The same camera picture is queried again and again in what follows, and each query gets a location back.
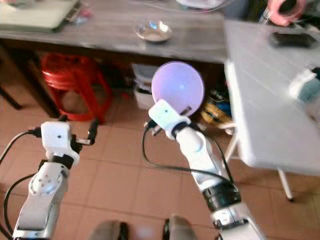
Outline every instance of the red stool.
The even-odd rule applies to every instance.
[[[50,53],[42,59],[42,73],[61,114],[73,121],[88,121],[98,117],[100,123],[104,122],[104,114],[112,101],[112,91],[93,59]],[[102,105],[98,104],[92,84],[101,85],[107,94]],[[70,113],[65,110],[62,99],[68,91],[75,91],[82,96],[88,108],[87,113]]]

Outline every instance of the pink tape roll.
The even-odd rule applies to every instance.
[[[307,0],[296,0],[294,8],[290,12],[280,14],[279,10],[286,0],[269,0],[268,10],[270,12],[270,20],[280,26],[288,26],[290,23],[298,20],[304,12]]]

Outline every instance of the small bowl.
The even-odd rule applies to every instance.
[[[160,43],[171,37],[172,30],[163,21],[148,21],[144,25],[138,25],[135,33],[143,40]]]

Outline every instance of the wooden table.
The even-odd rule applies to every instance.
[[[175,0],[87,2],[93,17],[83,25],[65,25],[55,33],[0,30],[0,57],[21,73],[21,81],[50,117],[58,116],[57,108],[26,65],[26,57],[34,51],[154,65],[180,60],[205,69],[207,76],[216,70],[214,64],[227,59],[224,18],[219,12],[183,11]],[[135,26],[146,20],[167,23],[172,38],[162,44],[139,39]]]

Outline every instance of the white table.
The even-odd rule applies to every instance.
[[[278,30],[299,31],[225,21],[229,54],[225,68],[236,124],[226,157],[239,143],[240,157],[247,165],[279,170],[292,199],[283,171],[320,175],[320,131],[288,89],[307,64],[320,66],[320,44],[314,49],[274,48],[268,37]],[[312,35],[320,42],[320,34]]]

